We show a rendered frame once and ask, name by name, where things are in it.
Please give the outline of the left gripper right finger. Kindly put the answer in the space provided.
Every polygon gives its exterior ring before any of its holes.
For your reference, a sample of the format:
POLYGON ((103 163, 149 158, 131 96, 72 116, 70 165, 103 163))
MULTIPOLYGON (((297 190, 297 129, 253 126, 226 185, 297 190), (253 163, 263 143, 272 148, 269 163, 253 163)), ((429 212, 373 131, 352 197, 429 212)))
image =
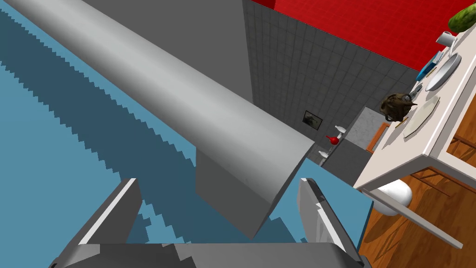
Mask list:
POLYGON ((330 242, 348 254, 358 253, 349 234, 313 179, 300 179, 297 205, 307 242, 330 242))

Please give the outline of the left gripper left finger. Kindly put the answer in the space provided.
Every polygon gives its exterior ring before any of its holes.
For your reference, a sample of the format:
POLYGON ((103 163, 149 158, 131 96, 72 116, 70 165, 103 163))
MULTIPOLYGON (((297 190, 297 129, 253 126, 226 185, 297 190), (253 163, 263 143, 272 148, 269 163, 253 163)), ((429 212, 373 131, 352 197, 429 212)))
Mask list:
POLYGON ((92 225, 86 228, 78 244, 126 243, 141 204, 138 180, 122 180, 105 202, 105 208, 98 209, 99 215, 92 217, 92 225))

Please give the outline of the white rounded object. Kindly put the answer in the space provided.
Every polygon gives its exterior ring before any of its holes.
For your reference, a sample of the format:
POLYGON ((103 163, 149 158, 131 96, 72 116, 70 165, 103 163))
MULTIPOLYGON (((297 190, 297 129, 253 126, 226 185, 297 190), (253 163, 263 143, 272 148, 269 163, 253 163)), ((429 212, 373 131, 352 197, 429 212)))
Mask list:
MULTIPOLYGON (((387 194, 388 196, 392 197, 394 200, 399 202, 401 205, 408 207, 412 200, 412 190, 411 188, 404 183, 402 180, 393 181, 392 183, 386 184, 382 187, 378 188, 383 193, 387 194)), ((373 199, 373 208, 386 216, 395 216, 398 212, 392 210, 391 208, 385 206, 384 204, 380 203, 379 201, 373 199)))

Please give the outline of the blue door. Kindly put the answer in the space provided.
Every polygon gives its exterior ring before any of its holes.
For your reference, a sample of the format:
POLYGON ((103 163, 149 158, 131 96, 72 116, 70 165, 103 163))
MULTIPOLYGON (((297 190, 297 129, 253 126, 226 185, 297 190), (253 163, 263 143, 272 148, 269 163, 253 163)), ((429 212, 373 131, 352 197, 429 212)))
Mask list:
POLYGON ((195 192, 195 147, 0 0, 0 268, 42 268, 123 178, 129 243, 249 243, 195 192))

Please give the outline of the marble top wooden counter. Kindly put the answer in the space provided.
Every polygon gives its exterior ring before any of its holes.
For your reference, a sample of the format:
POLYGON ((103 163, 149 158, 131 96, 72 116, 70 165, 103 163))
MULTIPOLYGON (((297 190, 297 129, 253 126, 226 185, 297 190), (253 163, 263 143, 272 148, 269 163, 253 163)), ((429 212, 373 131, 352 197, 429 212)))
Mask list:
POLYGON ((345 139, 372 154, 389 127, 382 114, 364 107, 346 130, 345 139))

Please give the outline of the white table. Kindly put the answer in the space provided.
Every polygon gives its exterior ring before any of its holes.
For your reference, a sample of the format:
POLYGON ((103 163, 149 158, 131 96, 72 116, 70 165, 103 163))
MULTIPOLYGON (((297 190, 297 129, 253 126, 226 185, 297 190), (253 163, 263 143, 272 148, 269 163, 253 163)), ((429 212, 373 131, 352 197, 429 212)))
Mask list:
POLYGON ((405 137, 402 129, 393 123, 354 188, 460 249, 461 242, 380 190, 386 184, 428 167, 476 188, 476 167, 448 153, 450 142, 476 95, 476 24, 457 37, 454 51, 461 55, 462 60, 456 71, 438 90, 428 92, 423 89, 415 99, 415 108, 420 108, 433 95, 439 97, 430 117, 409 137, 405 137))

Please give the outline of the dark brown teapot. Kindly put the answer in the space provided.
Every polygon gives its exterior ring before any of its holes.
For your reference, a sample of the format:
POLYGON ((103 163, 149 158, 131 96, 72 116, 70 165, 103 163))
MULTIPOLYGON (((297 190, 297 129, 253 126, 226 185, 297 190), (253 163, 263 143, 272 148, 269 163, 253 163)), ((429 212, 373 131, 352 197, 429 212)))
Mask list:
POLYGON ((389 122, 402 122, 411 108, 416 105, 409 94, 391 94, 381 102, 380 112, 389 122))

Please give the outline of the white plate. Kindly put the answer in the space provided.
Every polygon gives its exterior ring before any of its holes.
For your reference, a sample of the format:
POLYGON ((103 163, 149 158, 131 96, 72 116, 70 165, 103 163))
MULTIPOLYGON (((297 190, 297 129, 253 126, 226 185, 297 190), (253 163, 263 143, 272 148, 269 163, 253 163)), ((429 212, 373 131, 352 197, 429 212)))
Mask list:
POLYGON ((435 109, 436 105, 439 102, 439 99, 440 97, 438 95, 434 95, 416 110, 416 112, 412 115, 409 123, 403 130, 404 138, 408 138, 422 126, 425 120, 431 115, 431 113, 435 109))

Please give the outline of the white mug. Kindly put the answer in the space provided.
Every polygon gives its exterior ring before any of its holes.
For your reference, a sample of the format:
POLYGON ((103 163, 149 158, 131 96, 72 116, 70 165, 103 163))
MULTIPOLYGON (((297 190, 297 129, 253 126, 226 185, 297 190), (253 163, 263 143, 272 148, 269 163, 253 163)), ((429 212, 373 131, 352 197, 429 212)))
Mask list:
POLYGON ((445 47, 452 47, 457 40, 457 37, 452 35, 448 31, 444 31, 441 35, 437 38, 436 43, 443 45, 445 47))

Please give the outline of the green cucumber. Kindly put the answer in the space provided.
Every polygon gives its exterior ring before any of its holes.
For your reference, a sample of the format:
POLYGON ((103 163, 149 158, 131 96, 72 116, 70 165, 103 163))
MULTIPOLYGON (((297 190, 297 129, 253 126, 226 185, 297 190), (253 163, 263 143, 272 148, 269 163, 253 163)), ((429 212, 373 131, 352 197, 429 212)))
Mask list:
POLYGON ((450 31, 461 33, 476 23, 476 2, 455 14, 448 22, 450 31))

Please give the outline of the dark framed wall picture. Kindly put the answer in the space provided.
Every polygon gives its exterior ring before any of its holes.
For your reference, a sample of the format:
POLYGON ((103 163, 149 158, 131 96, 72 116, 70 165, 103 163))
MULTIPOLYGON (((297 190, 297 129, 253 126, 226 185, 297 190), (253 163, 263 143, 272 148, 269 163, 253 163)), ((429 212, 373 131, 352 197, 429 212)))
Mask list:
POLYGON ((317 131, 321 126, 322 119, 306 110, 302 122, 317 131))

